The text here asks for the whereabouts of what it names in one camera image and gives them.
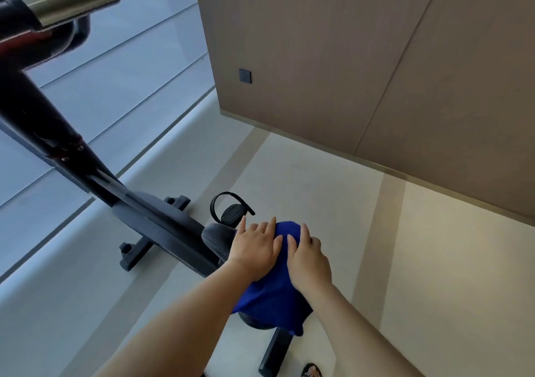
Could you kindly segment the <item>person's left hand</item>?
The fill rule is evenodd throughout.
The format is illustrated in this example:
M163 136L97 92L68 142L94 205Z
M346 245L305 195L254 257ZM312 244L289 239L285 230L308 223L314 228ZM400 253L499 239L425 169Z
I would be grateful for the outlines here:
M271 271L274 260L274 239L277 218L272 217L270 223L270 239L259 240L257 227L260 224L246 224L246 231L237 237L237 231L232 241L230 254L227 260L229 265L239 266L251 281L258 281Z

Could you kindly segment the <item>person's right hand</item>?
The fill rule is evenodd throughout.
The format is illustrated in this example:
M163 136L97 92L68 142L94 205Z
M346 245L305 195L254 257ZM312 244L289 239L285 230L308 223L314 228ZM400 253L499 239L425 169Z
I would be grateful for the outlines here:
M322 252L318 238L312 237L306 224L300 227L298 250L287 260L291 283L306 299L331 287L332 273L329 260Z

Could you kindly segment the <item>blue cloth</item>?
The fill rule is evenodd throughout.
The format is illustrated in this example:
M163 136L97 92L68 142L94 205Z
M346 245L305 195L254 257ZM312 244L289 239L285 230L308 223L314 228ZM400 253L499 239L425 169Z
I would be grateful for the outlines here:
M276 224L275 237L283 237L277 261L270 272L247 288L233 308L233 314L242 313L261 325L283 328L294 336L303 335L303 324L312 309L292 285L287 267L287 236L291 235L298 243L300 229L300 225L292 221Z

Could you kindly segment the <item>person's right forearm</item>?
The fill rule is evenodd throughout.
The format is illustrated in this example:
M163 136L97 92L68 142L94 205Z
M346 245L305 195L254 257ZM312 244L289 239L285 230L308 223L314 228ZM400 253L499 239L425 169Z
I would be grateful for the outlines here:
M299 286L346 377L424 377L331 283Z

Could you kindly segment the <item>person's left forearm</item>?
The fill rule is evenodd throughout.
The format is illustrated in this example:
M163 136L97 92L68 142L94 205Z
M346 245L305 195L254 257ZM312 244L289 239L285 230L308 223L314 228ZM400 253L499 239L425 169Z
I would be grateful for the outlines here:
M201 377L233 308L262 272L229 260L158 313L93 377Z

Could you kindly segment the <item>black exercise bike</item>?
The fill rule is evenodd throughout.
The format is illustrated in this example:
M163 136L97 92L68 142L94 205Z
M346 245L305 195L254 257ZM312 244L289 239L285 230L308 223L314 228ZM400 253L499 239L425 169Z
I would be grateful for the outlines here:
M126 188L23 72L81 46L90 15L120 1L0 0L0 130L142 236L120 245L123 269L155 245L206 277L228 259L237 220L204 227L184 212L185 196L161 200Z

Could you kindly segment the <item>large glass window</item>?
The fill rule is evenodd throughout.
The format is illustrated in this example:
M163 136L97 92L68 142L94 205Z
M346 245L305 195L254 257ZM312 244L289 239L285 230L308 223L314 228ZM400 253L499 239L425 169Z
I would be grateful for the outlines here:
M28 75L117 177L214 85L197 0L122 0ZM0 129L0 282L91 196Z

